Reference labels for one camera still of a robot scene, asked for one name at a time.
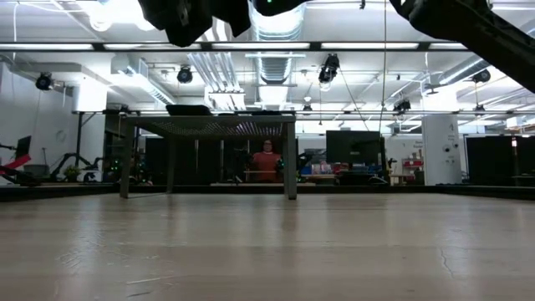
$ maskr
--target ceiling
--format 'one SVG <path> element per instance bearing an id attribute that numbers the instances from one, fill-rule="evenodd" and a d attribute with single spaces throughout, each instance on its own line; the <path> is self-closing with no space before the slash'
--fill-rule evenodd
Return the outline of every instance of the ceiling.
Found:
<path id="1" fill-rule="evenodd" d="M 533 23 L 535 28 L 535 0 L 493 1 L 496 13 L 517 27 Z M 88 11 L 99 6 L 96 1 L 0 1 L 0 41 L 1 42 L 163 42 L 167 43 L 165 33 L 157 30 L 143 31 L 129 20 L 120 20 L 108 30 L 93 30 Z M 407 21 L 394 12 L 390 3 L 381 0 L 368 0 L 364 10 L 359 2 L 317 0 L 308 4 L 304 14 L 301 40 L 303 41 L 344 41 L 344 42 L 381 42 L 434 41 L 414 30 Z M 127 15 L 137 12 L 116 12 Z M 214 29 L 202 37 L 205 41 L 229 39 L 233 42 L 252 40 L 251 31 L 232 38 L 230 28 L 215 20 Z M 253 107 L 261 103 L 257 92 L 257 72 L 252 59 L 246 58 L 248 52 L 233 52 L 232 62 L 240 86 L 245 93 L 245 103 Z M 423 74 L 439 74 L 456 66 L 473 54 L 469 52 L 340 52 L 338 53 L 343 75 L 335 78 L 329 91 L 321 92 L 317 85 L 318 68 L 324 62 L 325 52 L 306 52 L 303 58 L 295 59 L 289 83 L 286 108 L 300 110 L 305 103 L 304 96 L 312 98 L 314 110 L 343 110 L 353 104 L 353 99 L 362 110 L 379 110 L 382 99 L 392 95 L 411 80 Z M 18 63 L 76 63 L 92 70 L 114 84 L 118 89 L 110 93 L 109 102 L 121 102 L 140 107 L 144 110 L 155 108 L 154 100 L 139 86 L 118 80 L 110 72 L 113 53 L 20 53 Z M 135 59 L 143 58 L 150 67 L 149 77 L 159 84 L 177 103 L 201 103 L 205 95 L 205 83 L 193 69 L 193 81 L 178 84 L 177 72 L 183 64 L 190 64 L 187 53 L 135 53 Z M 455 90 L 460 109 L 471 110 L 476 100 L 484 101 L 509 94 L 521 87 L 505 74 L 489 68 L 492 80 L 481 84 L 474 93 L 474 84 L 460 82 Z M 417 90 L 410 97 L 413 110 L 420 108 L 422 94 Z M 393 98 L 387 101 L 391 108 Z M 494 106 L 493 110 L 509 110 L 519 105 L 535 102 L 533 94 Z"/>

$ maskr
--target monitor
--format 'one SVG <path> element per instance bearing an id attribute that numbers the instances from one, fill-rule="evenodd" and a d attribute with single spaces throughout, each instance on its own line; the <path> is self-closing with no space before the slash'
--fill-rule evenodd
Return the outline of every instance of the monitor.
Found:
<path id="1" fill-rule="evenodd" d="M 17 159 L 30 153 L 31 142 L 32 136 L 27 136 L 18 140 L 17 150 L 15 151 L 15 157 Z"/>
<path id="2" fill-rule="evenodd" d="M 378 131 L 328 130 L 327 162 L 380 165 L 381 141 Z"/>

